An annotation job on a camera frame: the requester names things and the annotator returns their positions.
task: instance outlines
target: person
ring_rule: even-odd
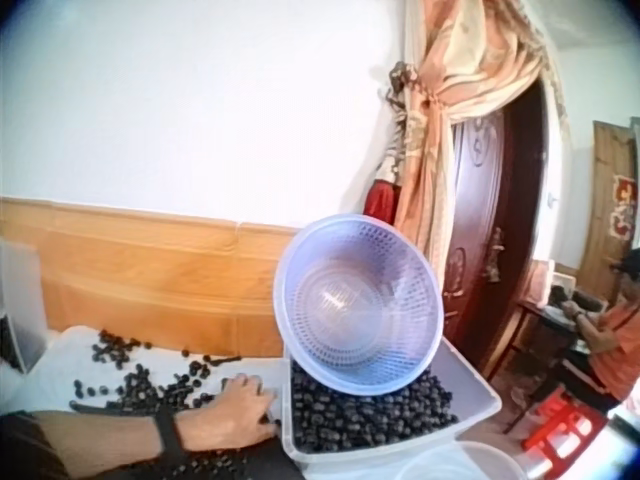
[[[612,268],[619,272],[624,302],[603,314],[586,313],[573,301],[562,304],[590,353],[571,350],[533,395],[544,400],[562,383],[575,398],[603,413],[623,402],[640,376],[640,249]]]
[[[189,452],[240,449],[263,442],[277,426],[263,423],[275,395],[259,377],[238,375],[207,407],[173,416]],[[4,478],[96,478],[120,466],[158,458],[161,434],[152,417],[20,412],[0,418]],[[125,471],[109,478],[132,478]]]

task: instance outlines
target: red plastic stool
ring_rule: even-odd
[[[563,389],[557,389],[543,404],[538,407],[541,414],[551,413],[550,418],[536,429],[522,442],[525,451],[538,448],[551,462],[551,469],[545,473],[545,478],[560,478],[574,462],[582,455],[598,433],[607,425],[607,417],[597,410],[583,404],[574,404],[571,400],[562,398]],[[583,432],[580,424],[588,420],[591,428]],[[551,440],[554,434],[578,437],[577,447],[564,458],[558,454]]]

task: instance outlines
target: black wristband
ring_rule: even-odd
[[[184,463],[187,452],[182,448],[180,433],[173,420],[173,412],[166,405],[161,405],[154,418],[163,447],[160,459],[176,465]]]

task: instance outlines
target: white wall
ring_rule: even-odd
[[[403,4],[27,3],[2,38],[2,193],[291,226],[359,210]]]
[[[628,126],[640,115],[640,41],[561,51],[559,63],[573,155],[554,259],[578,268],[591,214],[593,121]]]

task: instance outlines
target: person's hand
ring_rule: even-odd
[[[562,312],[567,318],[573,318],[576,313],[581,312],[582,309],[574,301],[567,301],[562,304]]]
[[[189,451],[248,447],[273,437],[278,427],[260,423],[275,399],[259,377],[238,375],[213,404],[176,415],[182,444]]]

